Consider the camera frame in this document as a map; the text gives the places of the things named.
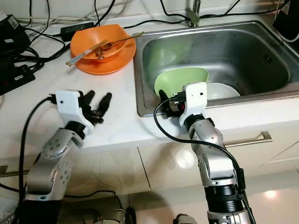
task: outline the white countertop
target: white countertop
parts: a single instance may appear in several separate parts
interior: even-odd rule
[[[126,18],[135,24],[134,17]],[[201,20],[200,25],[211,25],[235,21],[271,20],[268,16],[229,16]],[[111,19],[109,23],[120,22]],[[139,31],[183,28],[184,25],[165,25],[148,23],[128,29],[128,34]],[[60,45],[55,41],[41,38],[33,46],[41,56],[56,52]],[[136,147],[140,145],[168,142],[156,127],[153,117],[139,117],[136,110],[134,67],[131,61],[125,68],[113,74],[93,76],[76,67],[64,63],[70,59],[70,52],[58,59],[46,63],[35,73],[36,80],[0,97],[0,158],[17,157],[20,149],[21,132],[25,120],[32,108],[49,93],[57,90],[73,89],[86,93],[95,90],[92,106],[107,93],[112,93],[112,100],[104,116],[104,123],[95,127],[94,133],[85,139],[86,152]],[[231,106],[208,108],[206,116],[211,117],[221,131],[237,127],[257,126],[262,124],[292,121],[299,119],[299,98],[285,98],[264,102],[245,103]],[[176,119],[159,120],[165,129],[178,135],[186,130],[178,127]],[[63,127],[55,105],[44,105],[34,115],[27,134],[26,153],[36,154],[54,132]]]

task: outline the faucet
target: faucet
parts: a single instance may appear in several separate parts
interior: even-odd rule
[[[199,23],[199,9],[201,0],[193,0],[192,10],[187,8],[187,15],[190,17],[189,27],[197,27]]]

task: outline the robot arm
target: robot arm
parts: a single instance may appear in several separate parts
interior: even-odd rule
[[[184,111],[179,117],[181,126],[188,130],[193,141],[204,141],[224,148],[223,136],[214,127],[211,119],[204,117],[207,105],[206,83],[193,83],[183,87],[183,92],[175,94],[175,103],[181,103]],[[209,224],[250,224],[248,210],[243,207],[246,199],[243,170],[234,167],[233,161],[216,147],[194,144],[192,149],[198,158],[202,184],[205,189]],[[188,216],[180,215],[174,223],[195,223]]]
[[[64,197],[72,168],[83,139],[92,134],[94,125],[102,123],[102,116],[109,107],[111,93],[91,110],[94,91],[83,96],[79,91],[58,91],[58,111],[65,123],[44,145],[40,158],[27,176],[27,189],[19,223],[56,224],[60,203]]]

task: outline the kitchen sink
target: kitchen sink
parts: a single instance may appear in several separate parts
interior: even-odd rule
[[[209,100],[208,107],[299,96],[299,59],[259,21],[148,32],[136,43],[140,116],[152,115],[160,102],[156,78],[175,68],[204,68],[207,83],[228,84],[240,93]]]

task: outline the wall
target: wall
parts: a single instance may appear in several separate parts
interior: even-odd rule
[[[47,15],[46,0],[33,1],[33,16]],[[202,0],[202,7],[231,6],[236,0]],[[241,4],[250,4],[256,2],[272,2],[272,0],[241,0]],[[51,15],[84,15],[93,10],[93,0],[49,0]],[[97,6],[110,4],[111,0],[98,0]],[[164,0],[167,11],[183,10],[186,6],[191,5],[193,0]],[[28,16],[29,0],[0,0],[0,7],[7,14],[14,14],[16,17]],[[113,9],[113,13],[120,12],[122,6]],[[127,4],[122,15],[136,15],[145,13],[161,12],[161,4],[159,0],[131,0]]]

